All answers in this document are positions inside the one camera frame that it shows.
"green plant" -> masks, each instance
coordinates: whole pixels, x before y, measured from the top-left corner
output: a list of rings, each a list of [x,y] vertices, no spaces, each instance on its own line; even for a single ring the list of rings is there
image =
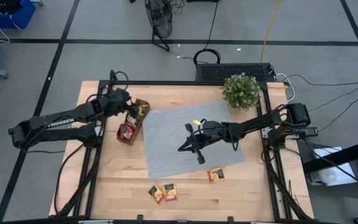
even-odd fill
[[[223,89],[223,98],[233,108],[248,110],[258,104],[259,86],[255,77],[247,77],[245,73],[232,75],[226,79],[221,89]]]

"gray mat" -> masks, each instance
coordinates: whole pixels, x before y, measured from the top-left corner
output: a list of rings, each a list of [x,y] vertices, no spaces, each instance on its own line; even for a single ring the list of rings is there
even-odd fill
[[[185,124],[191,123],[196,130],[198,126],[192,121],[203,118],[232,122],[225,101],[172,110],[151,110],[148,113],[143,123],[143,134],[150,179],[244,162],[241,147],[235,152],[232,145],[224,141],[202,149],[206,159],[202,165],[198,164],[195,153],[178,152],[189,136]]]

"orange tea packet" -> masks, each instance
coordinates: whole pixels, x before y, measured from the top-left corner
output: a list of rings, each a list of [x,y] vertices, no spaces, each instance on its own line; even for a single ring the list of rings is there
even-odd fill
[[[154,185],[149,190],[149,195],[157,205],[159,205],[162,199],[164,198],[164,193],[161,191],[158,185]]]
[[[178,192],[176,184],[165,184],[162,187],[162,191],[165,195],[165,201],[170,202],[172,200],[178,200]]]
[[[206,171],[208,174],[209,183],[222,182],[224,181],[224,175],[222,167],[216,167]]]

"yellow tag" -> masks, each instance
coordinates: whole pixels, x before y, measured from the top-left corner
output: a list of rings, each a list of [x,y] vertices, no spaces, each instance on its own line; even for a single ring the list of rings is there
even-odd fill
[[[197,124],[197,125],[201,125],[201,122],[197,121],[197,120],[193,120],[193,123]]]

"wooden tabletop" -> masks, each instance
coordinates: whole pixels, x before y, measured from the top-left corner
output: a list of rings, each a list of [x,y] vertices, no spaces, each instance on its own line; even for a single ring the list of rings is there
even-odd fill
[[[83,82],[77,104],[84,103],[97,89],[98,82]],[[134,99],[148,101],[152,110],[222,100],[218,86],[129,85],[127,90]],[[272,108],[287,103],[282,83],[268,83],[268,92]],[[260,97],[262,111],[266,113],[263,95]],[[234,122],[257,116],[255,108],[249,111],[228,108]],[[274,221],[266,168],[260,159],[260,131],[240,140],[246,161],[223,167],[224,182],[209,184],[206,171],[149,180],[143,132],[140,130],[132,147],[117,141],[117,129],[123,121],[124,114],[108,118],[91,218],[133,220],[137,215],[144,215],[145,220],[225,221],[233,216],[235,221]],[[68,141],[65,158],[80,144]],[[286,146],[298,151],[294,140],[287,140]],[[78,186],[84,153],[84,149],[80,150],[66,163],[60,180],[58,209],[62,209]],[[287,187],[291,180],[294,198],[306,214],[313,217],[299,155],[282,150],[281,157]],[[176,183],[179,200],[154,204],[148,190],[155,184],[167,183]],[[85,190],[80,214],[85,212],[87,196],[88,190]],[[284,218],[282,202],[279,207]]]

